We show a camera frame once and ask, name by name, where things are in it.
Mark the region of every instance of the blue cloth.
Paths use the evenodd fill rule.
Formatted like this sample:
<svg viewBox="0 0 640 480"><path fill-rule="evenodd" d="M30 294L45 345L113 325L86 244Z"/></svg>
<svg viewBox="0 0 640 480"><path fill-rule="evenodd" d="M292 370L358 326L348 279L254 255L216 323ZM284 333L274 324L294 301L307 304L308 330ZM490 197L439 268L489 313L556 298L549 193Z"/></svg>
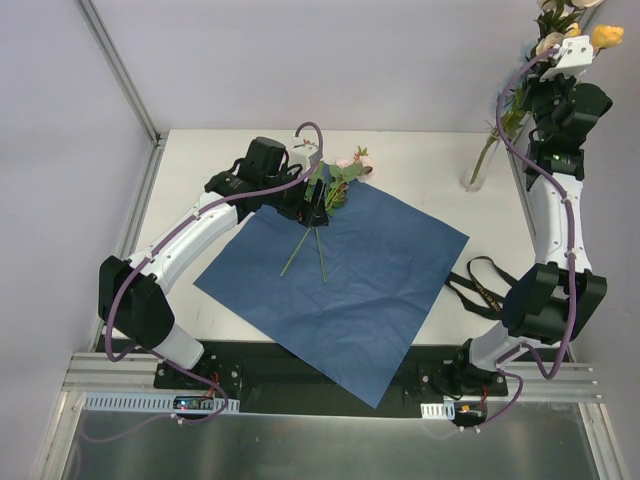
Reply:
<svg viewBox="0 0 640 480"><path fill-rule="evenodd" d="M195 285L372 407L380 402L468 237L353 182L320 239L262 208Z"/></svg>

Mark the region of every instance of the bouquet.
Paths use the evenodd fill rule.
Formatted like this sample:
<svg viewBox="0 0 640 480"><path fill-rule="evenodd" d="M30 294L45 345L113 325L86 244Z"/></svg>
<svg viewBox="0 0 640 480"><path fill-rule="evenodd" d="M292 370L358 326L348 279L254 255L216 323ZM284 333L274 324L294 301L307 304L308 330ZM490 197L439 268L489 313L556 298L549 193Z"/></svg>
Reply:
<svg viewBox="0 0 640 480"><path fill-rule="evenodd" d="M337 160L335 165L329 166L329 174L331 175L331 182L329 183L329 190L327 191L326 198L324 199L324 205L327 214L332 217L336 214L336 210L346 205L348 201L347 191L349 190L349 183L356 179L360 182L366 182L373 175L373 165L371 164L367 148L358 147L358 151L353 158L342 158ZM309 178L309 186L307 187L308 194L313 191L313 186L318 179L323 177L323 175L324 162L320 162ZM304 233L304 236L298 243L298 246L291 254L291 257L289 257L289 261L282 269L282 272L280 272L281 277L287 272L311 230L315 231L316 241L318 243L318 255L320 257L322 280L324 282L327 281L327 274L324 268L324 257L322 256L322 243L320 241L320 231L318 227L308 228Z"/></svg>

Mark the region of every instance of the artificial rose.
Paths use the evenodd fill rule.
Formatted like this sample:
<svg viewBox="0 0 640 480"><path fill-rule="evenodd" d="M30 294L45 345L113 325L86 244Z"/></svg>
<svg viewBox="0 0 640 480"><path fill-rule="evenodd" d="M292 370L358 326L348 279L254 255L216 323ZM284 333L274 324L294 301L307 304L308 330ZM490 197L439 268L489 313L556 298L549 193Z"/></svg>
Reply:
<svg viewBox="0 0 640 480"><path fill-rule="evenodd" d="M536 55L546 52L556 45L562 45L564 35L560 32L553 32L547 35L536 47Z"/></svg>
<svg viewBox="0 0 640 480"><path fill-rule="evenodd" d="M373 176L373 165L371 163L371 159L368 156L359 156L358 160L362 163L364 167L364 171L368 173L364 173L358 177L358 181L366 182L371 179Z"/></svg>
<svg viewBox="0 0 640 480"><path fill-rule="evenodd" d="M604 0L571 0L571 4L576 8L591 8L600 5Z"/></svg>
<svg viewBox="0 0 640 480"><path fill-rule="evenodd" d="M579 37L582 34L582 29L578 23L572 23L567 28L567 33L565 34L567 37Z"/></svg>
<svg viewBox="0 0 640 480"><path fill-rule="evenodd" d="M340 168L347 168L350 165L353 165L353 158L339 158L336 160L336 166Z"/></svg>
<svg viewBox="0 0 640 480"><path fill-rule="evenodd" d="M593 29L591 44L596 50L601 48L611 48L622 43L624 28L611 27L609 25L598 25Z"/></svg>

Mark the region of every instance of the cable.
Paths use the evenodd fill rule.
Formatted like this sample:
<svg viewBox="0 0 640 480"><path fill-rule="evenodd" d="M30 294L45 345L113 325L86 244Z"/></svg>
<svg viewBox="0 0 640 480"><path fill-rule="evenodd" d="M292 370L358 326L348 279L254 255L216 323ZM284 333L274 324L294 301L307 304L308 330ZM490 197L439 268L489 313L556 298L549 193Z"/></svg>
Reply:
<svg viewBox="0 0 640 480"><path fill-rule="evenodd" d="M320 127L318 127L318 125L315 124L314 122L305 122L302 125L300 125L298 127L298 129L296 130L296 134L295 135L299 136L300 132L305 127L314 128L316 130L316 133L318 134L318 155L316 156L313 164L309 167L309 169L306 172L304 172L302 175L300 175L298 178L296 178L292 182L286 183L284 185L280 185L279 187L268 188L266 190L258 190L258 191L255 191L255 192L240 193L240 194L230 195L228 197L220 198L220 199L216 200L215 202L211 202L210 204L204 206L200 210L200 214L206 213L209 210L217 207L218 205L222 205L223 203L231 202L231 201L234 201L234 200L240 200L240 199L243 199L243 198L260 197L260 196L263 196L263 195L269 195L269 194L272 194L272 193L282 192L283 190L291 188L294 185L297 185L298 183L301 183L301 182L305 181L309 176L311 176L311 174L313 173L315 168L318 166L318 163L322 159L323 147L324 147L324 139L322 137L322 131L320 130ZM171 232L169 232L169 234L151 251L151 256L156 256L164 247L167 246L167 244L171 240L173 240L173 238L176 235L178 235L182 230L184 230L187 226L189 226L191 224L191 222L195 221L195 219L196 219L196 217L191 215L191 216L189 216L189 218L184 220L180 225L178 225L176 228L174 228ZM118 307L120 306L120 302L122 301L122 297L124 296L125 292L129 288L129 285L131 285L131 282L133 281L133 279L136 277L136 275L138 275L138 273L140 273L144 269L144 267L147 266L149 261L150 261L149 258L145 258L129 274L129 276L124 280L124 282L122 282L122 285L120 285L120 288L118 289L118 292L116 293L116 296L113 299L113 303L111 304L111 309L109 310L109 316L107 318L107 329L106 329L106 333L105 333L105 351L106 351L106 354L107 354L107 358L109 358L109 360L111 360L112 362L119 362L120 360L122 360L125 356L127 356L131 351L133 351L136 348L136 346L130 346L130 347L126 348L120 355L115 356L113 354L113 346L112 346L113 326L114 326L114 323L115 323L116 312L118 311Z"/></svg>
<svg viewBox="0 0 640 480"><path fill-rule="evenodd" d="M504 125L501 121L502 109L505 103L507 94L511 88L520 80L524 74L526 74L531 67L533 67L536 63L544 60L551 55L554 55L558 52L558 49L550 49L546 52L543 52L540 55L532 58L529 62L524 64L522 68L516 73L513 78L509 81L505 89L502 91L500 96L498 97L498 106L496 107L496 126L498 127L498 134L500 138L505 144L507 150L513 153L516 157L522 160L528 167L532 168L536 172L538 172L542 177L551 182L554 188L558 191L560 196L562 197L562 203L565 206L567 211L567 223L568 223L568 235L567 235L567 262L569 264L569 313L567 316L567 327L565 328L564 335L562 336L562 341L560 342L560 347L556 352L556 358L553 362L553 366L551 370L547 372L542 363L542 359L538 352L526 342L522 344L525 348L531 351L536 363L538 364L538 368L540 369L540 373L547 380L553 380L555 376L558 374L560 367L562 366L562 361L564 360L565 354L567 353L567 349L569 348L569 342L571 341L571 335L573 334L573 328L576 323L576 310L577 310L577 291L576 291L576 256L574 253L575 248L575 237L576 237L576 225L575 225L575 216L573 213L573 206L571 205L571 200L568 198L567 191L560 185L560 183L553 178L553 175L548 173L542 167L534 163L531 159L529 159L524 153L520 152L516 146L511 142L511 139L507 136L504 130ZM506 359L514 353L518 352L521 347L517 346L511 351L507 352L500 359L498 359L498 363L501 363L502 359Z"/></svg>
<svg viewBox="0 0 640 480"><path fill-rule="evenodd" d="M524 388L524 379L520 375L517 375L515 373L505 372L504 370L500 370L500 369L498 369L498 373L500 373L501 375L504 375L505 377L511 377L511 378L515 378L516 380L518 380L518 389L516 390L516 393L513 395L513 398L511 400L509 400L509 403L507 403L504 406L504 408L502 410L500 410L498 413L496 413L493 417L485 420L482 423L482 426L488 425L491 422L494 422L497 419L499 419L500 417L502 417L504 414L506 414L509 411L509 409L516 404L516 402L518 401L518 398L520 398L520 395L522 394L522 389Z"/></svg>
<svg viewBox="0 0 640 480"><path fill-rule="evenodd" d="M431 386L431 388L433 388L440 395L443 395L445 397L449 397L452 400L455 400L456 402L459 401L459 400L462 400L462 395L455 395L455 394L453 394L451 392L447 392L444 388L440 387L433 380L429 380L429 385Z"/></svg>
<svg viewBox="0 0 640 480"><path fill-rule="evenodd" d="M320 162L320 160L322 159L322 155L323 155L323 147L324 147L324 139L322 137L322 131L320 130L320 127L318 127L317 124L315 124L314 122L305 122L302 125L300 125L298 127L298 129L296 130L296 136L300 135L300 132L302 131L303 128L305 127L312 127L313 129L315 129L316 133L318 134L318 154L316 155L316 158L314 159L312 165L309 167L309 169L304 172L300 177L296 178L295 180L281 185L279 187L274 187L274 188L269 188L266 190L259 190L259 191L255 191L255 192L246 192L246 193L241 193L241 194L237 194L237 195L230 195L228 197L223 197L220 198L218 200L216 200L215 202L212 202L206 206L204 206L201 210L200 210L200 214L206 213L209 210L217 207L218 205L221 205L223 203L227 203L230 201L234 201L234 200L240 200L243 198L251 198L251 197L260 197L263 195L269 195L272 193L277 193L277 192L281 192L283 190L286 190L288 188L293 187L294 185L297 185L301 182L303 182L304 180L306 180L315 170L315 168L318 166L318 163ZM285 158L288 161L289 159L289 154L287 151L285 151ZM176 237L176 235L178 235L182 230L184 230L188 225L191 224L191 222L195 221L196 217L195 216L190 216L189 218L187 218L186 220L184 220L180 225L178 225L176 228L174 228L171 232L169 232L169 234L162 239L162 241L151 251L151 257L154 257L155 255L157 255L171 240L173 240L173 238ZM116 313L118 311L118 307L120 306L120 302L122 301L122 297L124 296L125 292L127 291L127 289L129 288L129 285L131 285L131 282L133 281L133 279L138 275L138 273L140 273L144 267L150 262L149 258L145 258L144 260L142 260L140 262L140 264L138 266L136 266L133 271L127 276L127 278L124 280L124 282L122 282L122 285L120 285L120 288L118 289L114 299L113 299L113 303L111 304L111 309L109 310L109 316L107 318L107 328L106 328L106 332L105 332L105 351L107 354L107 358L109 360L111 360L112 362L119 362L120 360L122 360L123 358L125 358L130 352L132 352L134 349L137 348L136 345L127 347L122 353L120 353L119 355L114 355L113 353L113 328L114 328L114 323L115 323L115 318L116 318ZM227 396L226 392L219 386L217 385L217 383L200 377L199 375L196 375L195 373L190 372L189 370L182 368L180 365L175 364L174 362L167 360L165 358L163 358L161 355L159 355L158 353L156 353L153 350L150 350L149 353L151 353L152 355L156 356L157 358L164 360L167 365L169 365L170 367L174 368L175 370L181 372L184 375L187 375L195 380L198 380L200 382L203 382L207 385L209 385L212 389L217 390L221 395L222 398L224 399L224 405L216 410L215 412L207 415L204 418L198 419L198 420L190 420L190 419L186 419L186 418L181 418L181 422L182 423L187 423L187 424L191 424L191 425L195 425L195 424L199 424L199 423L204 423L207 421L212 420L213 418L217 417L218 415L220 415L229 405L229 397ZM161 415L156 415L154 417L148 418L147 420L145 420L144 422L136 425L135 427L127 430L126 432L122 432L118 435L114 435L112 437L107 437L107 438L103 438L103 439L95 439L95 438L91 438L88 435L86 435L86 433L84 433L84 430L81 429L80 430L80 434L82 435L82 438L84 438L86 441L91 442L91 443L109 443L115 440L118 440L120 438L123 438L127 435L130 435L132 433L137 432L140 428L144 427L145 425L148 425L151 422L154 422L155 420L158 420L160 418L166 418L167 415L166 414L161 414Z"/></svg>

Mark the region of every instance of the black strap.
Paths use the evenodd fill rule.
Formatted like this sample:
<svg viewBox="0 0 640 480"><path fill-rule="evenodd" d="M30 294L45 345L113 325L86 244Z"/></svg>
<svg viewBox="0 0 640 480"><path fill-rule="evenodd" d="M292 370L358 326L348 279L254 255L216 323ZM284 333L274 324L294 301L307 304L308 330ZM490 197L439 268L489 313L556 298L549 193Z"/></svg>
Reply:
<svg viewBox="0 0 640 480"><path fill-rule="evenodd" d="M484 288L484 286L478 281L476 276L471 271L471 264L475 260L487 260L488 262L491 262L493 269L497 272L500 278L502 278L510 286L513 287L517 283L517 280L515 278L513 278L507 272L505 272L500 267L498 267L490 257L481 255L479 257L472 258L471 260L469 260L469 262L467 262L467 272L469 272L469 277L471 277L471 280L467 280L466 278L461 277L457 273L451 272L447 277L447 279L445 280L444 284L447 287L449 287L451 290L453 290L456 295L458 295L458 297L460 298L460 301L462 302L462 306L465 308L465 310L476 313L488 320L500 320L500 318L502 317L502 306L500 304L504 303L504 297L502 297L501 295L498 295L495 292L492 292L491 290ZM462 294L460 290L458 290L456 287L453 286L453 283L457 283L458 285L464 288L467 288L469 290L477 291L482 297L482 299L484 300L484 302L487 304L487 306L482 307L476 304L475 302L472 302L471 300L469 300L467 297L465 297Z"/></svg>

